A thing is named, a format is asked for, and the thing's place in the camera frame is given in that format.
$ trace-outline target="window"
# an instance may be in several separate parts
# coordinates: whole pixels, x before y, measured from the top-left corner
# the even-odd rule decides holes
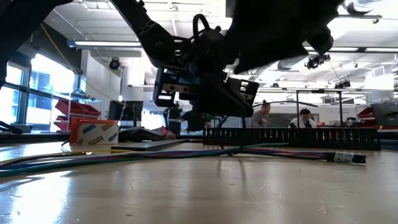
[[[49,132],[51,98],[29,94],[26,123],[33,125],[32,132]]]
[[[20,85],[22,83],[22,74],[24,72],[21,69],[14,68],[7,65],[7,77],[6,82],[15,85]]]
[[[37,54],[32,59],[31,89],[46,93],[70,93],[74,89],[75,74],[53,60]]]
[[[19,111],[19,98],[21,92],[11,88],[2,87],[0,91],[0,102],[2,108],[0,110],[0,120],[5,123],[15,123]]]

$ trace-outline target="woman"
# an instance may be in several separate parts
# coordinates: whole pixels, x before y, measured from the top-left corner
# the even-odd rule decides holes
[[[249,126],[253,128],[266,127],[268,125],[268,122],[265,119],[265,116],[269,114],[270,110],[271,110],[271,104],[267,103],[266,100],[263,100],[261,110],[253,113]]]

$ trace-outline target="wall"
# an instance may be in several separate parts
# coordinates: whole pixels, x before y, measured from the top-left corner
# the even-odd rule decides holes
[[[144,72],[140,74],[139,68],[135,66],[136,59],[139,58],[132,58],[130,63],[126,64],[123,68],[123,73],[122,73],[122,96],[123,100],[126,101],[143,101],[144,100],[144,89],[143,87],[131,87],[129,86],[129,82],[131,81],[132,78],[136,76],[142,76],[144,78]]]
[[[83,50],[81,55],[81,69],[84,71],[80,86],[87,95],[102,100],[102,103],[91,103],[101,111],[101,119],[106,119],[109,110],[109,102],[118,100],[120,95],[120,77],[110,72],[97,62],[88,50]]]

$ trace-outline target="fluorescent light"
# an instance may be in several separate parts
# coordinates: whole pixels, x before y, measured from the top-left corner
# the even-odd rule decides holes
[[[332,47],[329,51],[349,51],[349,52],[355,52],[359,50],[357,47]]]
[[[299,90],[299,91],[312,91],[319,90],[319,88],[286,88],[287,90]]]
[[[90,8],[86,8],[87,11],[89,12],[116,12],[116,9],[90,9]]]
[[[314,48],[310,46],[305,46],[305,50],[309,52],[314,52]],[[358,51],[359,49],[357,47],[332,47],[328,52],[355,52]]]
[[[69,47],[142,47],[140,42],[113,41],[73,41],[68,40]]]
[[[153,88],[153,87],[155,87],[155,85],[129,85],[129,87]]]
[[[365,52],[368,53],[398,53],[398,48],[390,48],[390,47],[386,47],[386,48],[377,48],[377,47],[368,47],[365,49]]]
[[[282,90],[282,88],[278,87],[259,87],[259,90]]]

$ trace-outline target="red storage bin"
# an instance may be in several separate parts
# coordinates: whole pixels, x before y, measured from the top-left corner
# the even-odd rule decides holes
[[[86,112],[87,115],[96,116],[96,117],[99,117],[101,115],[101,112],[99,112],[97,109],[95,109],[91,105],[81,104],[80,106],[82,106],[84,109],[87,110],[87,112]]]
[[[65,116],[69,116],[69,101],[68,100],[58,100],[55,108],[61,111]],[[87,110],[81,106],[79,103],[70,102],[70,113],[71,114],[87,114]]]
[[[63,132],[68,131],[68,117],[67,116],[57,116],[56,121],[54,121],[54,125],[61,129]]]

